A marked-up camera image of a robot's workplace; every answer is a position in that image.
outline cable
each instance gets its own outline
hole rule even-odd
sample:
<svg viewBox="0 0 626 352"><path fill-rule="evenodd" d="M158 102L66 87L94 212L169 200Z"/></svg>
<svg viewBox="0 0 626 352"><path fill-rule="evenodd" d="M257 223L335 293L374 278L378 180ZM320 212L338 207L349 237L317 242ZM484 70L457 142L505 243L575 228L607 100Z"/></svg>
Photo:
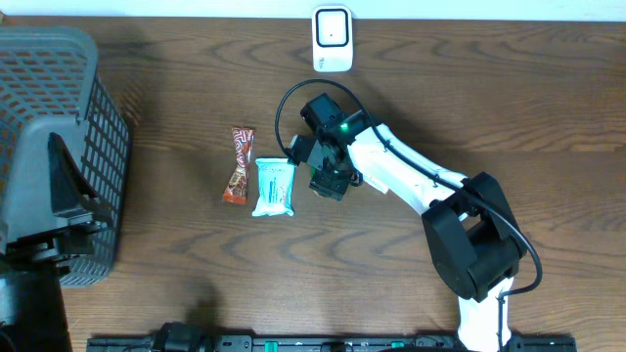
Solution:
<svg viewBox="0 0 626 352"><path fill-rule="evenodd" d="M535 280L533 281L532 284L530 284L528 286L525 286L525 287L522 287L522 288L510 289L510 290L507 290L507 291L504 291L504 292L500 292L500 294L498 295L498 302L499 302L499 309L498 309L498 315L499 315L499 317L498 317L498 344L499 344L499 347L500 347L499 350L502 351L503 350L503 345L502 345L502 328L503 328L503 313L504 313L503 312L503 307L504 307L504 303L505 303L505 297L529 292L529 291L537 288L537 286L539 286L539 284L541 284L541 280L543 278L543 268L542 268L542 265L541 265L541 260L539 259L539 255L537 254L537 251L535 250L535 248L532 246L532 244L526 238L526 236L520 230L518 230L516 226L514 226L504 215L502 215L493 206L491 206L490 204L488 204L485 201L481 200L480 198L470 194L468 191L458 187L457 185L454 185L454 184L452 184L452 183L450 183L450 182L448 182L446 180L441 179L439 177L439 175L431 173L430 171L426 170L425 168L421 167L420 165L417 165L416 163L414 163L411 159L409 159L408 157L406 157L402 153L400 153L397 150L395 150L391 146L391 143L389 141L385 140L384 137L380 134L380 132L379 132L377 126L376 126L376 122L374 121L374 118L370 115L370 113L365 108L363 103L361 103L359 98L357 98L357 96L354 95L354 93L352 93L352 91L350 91L345 86L341 85L340 83L331 81L330 79L314 78L314 79L308 79L308 80L302 81L302 82L294 85L285 94L285 97L283 97L283 99L281 100L281 103L278 105L278 110L276 111L276 121L275 121L275 125L274 125L275 132L276 132L276 139L278 141L279 146L281 147L281 150L283 151L283 153L287 156L287 158L289 160L293 160L293 156L283 146L283 143L281 142L281 137L280 137L280 134L279 134L279 128L278 128L279 127L279 120L281 118L281 111L283 110L283 106L285 105L285 102L287 101L287 99L289 98L291 93L293 93L295 90L297 90L298 88L300 88L302 86L305 86L307 84L312 84L312 83L330 84L330 85L332 85L334 87L337 87L337 88L341 89L343 92L345 92L354 101L354 103L356 103L356 105L361 110L361 112L364 113L368 117L368 119L370 121L370 124L372 126L372 130L374 131L374 134L377 136L377 138L380 140L382 145L388 151L390 151L392 154L394 154L396 157L398 157L403 162L407 163L409 166L413 167L418 172L424 174L427 178L432 180L435 184L439 184L439 185L441 185L441 186L443 186L445 188L450 189L451 191L459 193L461 196L463 196L465 199L467 199L470 203L473 203L474 205L485 209L489 214L491 214L491 215L497 217L498 219L502 220L502 222L504 222L513 231L512 235L514 235L518 240L520 240L524 244L526 249L528 249L528 252L530 253L530 256L532 257L532 260L533 260L533 262L535 264L535 271L536 271Z"/></svg>

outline snack wrapper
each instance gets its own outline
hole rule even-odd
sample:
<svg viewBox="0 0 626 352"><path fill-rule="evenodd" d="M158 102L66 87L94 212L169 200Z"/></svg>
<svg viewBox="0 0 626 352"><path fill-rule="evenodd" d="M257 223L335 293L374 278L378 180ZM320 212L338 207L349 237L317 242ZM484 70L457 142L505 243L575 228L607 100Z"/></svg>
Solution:
<svg viewBox="0 0 626 352"><path fill-rule="evenodd" d="M222 200L224 201L246 204L247 181L250 178L250 155L252 153L253 139L254 129L233 127L233 142L235 142L235 152L237 152L237 167L222 195Z"/></svg>
<svg viewBox="0 0 626 352"><path fill-rule="evenodd" d="M258 202L252 216L288 214L291 208L291 190L295 165L286 158L264 157L256 160L258 165Z"/></svg>

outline table surface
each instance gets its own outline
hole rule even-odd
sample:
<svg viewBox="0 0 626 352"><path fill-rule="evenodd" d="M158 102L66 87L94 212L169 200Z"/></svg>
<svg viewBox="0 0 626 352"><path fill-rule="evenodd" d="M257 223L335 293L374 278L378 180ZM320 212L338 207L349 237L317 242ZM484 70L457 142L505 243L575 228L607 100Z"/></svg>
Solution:
<svg viewBox="0 0 626 352"><path fill-rule="evenodd" d="M274 115L294 83L344 83L396 135L452 170L496 177L542 258L540 288L511 299L510 326L571 333L580 351L626 349L626 23L355 21L351 71L311 65L301 20L11 18L91 34L99 72L135 127L111 276L64 291L74 350L93 334L169 321L259 334L454 330L455 295L430 262L417 214L366 186L342 202L297 173L295 215L223 203L234 124L280 155ZM307 133L303 89L281 132ZM516 285L534 277L522 261Z"/></svg>

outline blue snack package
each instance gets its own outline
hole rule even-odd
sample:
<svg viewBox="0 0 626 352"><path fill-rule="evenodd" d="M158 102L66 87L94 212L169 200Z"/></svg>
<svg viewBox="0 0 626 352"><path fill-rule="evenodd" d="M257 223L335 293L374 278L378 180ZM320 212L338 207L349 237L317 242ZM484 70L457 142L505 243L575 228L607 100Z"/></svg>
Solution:
<svg viewBox="0 0 626 352"><path fill-rule="evenodd" d="M258 202L252 216L289 214L295 165L283 157L262 157L258 165Z"/></svg>

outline green component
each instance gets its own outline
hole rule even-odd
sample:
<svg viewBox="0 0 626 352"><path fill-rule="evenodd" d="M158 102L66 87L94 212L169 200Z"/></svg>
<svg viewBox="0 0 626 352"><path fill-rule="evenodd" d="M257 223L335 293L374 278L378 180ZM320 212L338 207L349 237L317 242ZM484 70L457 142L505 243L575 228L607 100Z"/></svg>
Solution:
<svg viewBox="0 0 626 352"><path fill-rule="evenodd" d="M265 342L265 352L278 352L278 342Z"/></svg>

